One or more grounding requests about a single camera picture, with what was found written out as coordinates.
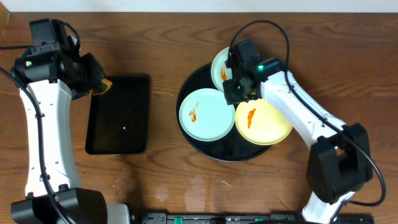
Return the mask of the orange green sponge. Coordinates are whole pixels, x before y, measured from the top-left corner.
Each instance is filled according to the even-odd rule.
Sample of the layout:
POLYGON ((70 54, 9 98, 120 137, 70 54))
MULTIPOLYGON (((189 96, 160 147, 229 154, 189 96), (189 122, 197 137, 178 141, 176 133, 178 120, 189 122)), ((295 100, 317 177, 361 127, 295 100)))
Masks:
POLYGON ((93 95, 102 95, 106 93, 112 86, 112 82, 109 81, 106 78, 103 78, 99 83, 97 83, 93 88, 92 88, 92 94, 93 95))

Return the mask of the light green plate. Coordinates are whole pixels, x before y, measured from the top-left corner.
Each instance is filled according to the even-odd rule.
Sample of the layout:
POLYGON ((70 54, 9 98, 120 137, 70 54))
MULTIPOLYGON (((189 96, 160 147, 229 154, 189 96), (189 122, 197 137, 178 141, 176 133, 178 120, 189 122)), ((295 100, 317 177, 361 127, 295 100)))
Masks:
POLYGON ((220 51, 211 64, 211 79, 221 92, 224 92, 223 82, 233 78, 231 69, 225 65, 225 61, 228 59, 228 50, 229 47, 226 47, 220 51))
POLYGON ((184 98, 178 118, 190 137, 210 142, 223 138, 232 130, 235 108, 227 104, 223 92, 202 88, 184 98))

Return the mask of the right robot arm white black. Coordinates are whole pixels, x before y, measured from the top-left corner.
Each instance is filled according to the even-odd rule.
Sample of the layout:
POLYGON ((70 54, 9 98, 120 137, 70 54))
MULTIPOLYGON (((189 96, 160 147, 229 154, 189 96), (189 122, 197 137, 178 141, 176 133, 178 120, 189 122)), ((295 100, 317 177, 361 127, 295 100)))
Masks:
POLYGON ((263 99, 296 129, 310 150, 312 194, 302 210, 308 222, 330 223, 350 197, 373 177, 368 134, 322 108, 277 58, 228 58, 232 77, 223 88, 229 104, 263 99))

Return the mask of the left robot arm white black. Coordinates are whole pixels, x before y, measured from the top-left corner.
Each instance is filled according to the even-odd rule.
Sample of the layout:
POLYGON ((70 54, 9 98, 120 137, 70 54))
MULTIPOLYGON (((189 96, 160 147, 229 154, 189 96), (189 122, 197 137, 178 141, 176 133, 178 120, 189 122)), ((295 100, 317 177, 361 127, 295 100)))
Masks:
POLYGON ((91 53, 60 52, 16 59, 13 74, 21 84, 27 117, 29 174, 25 199, 11 205, 16 223, 130 223, 129 208, 107 203, 101 192, 84 189, 73 158, 70 105, 92 88, 109 82, 91 53))

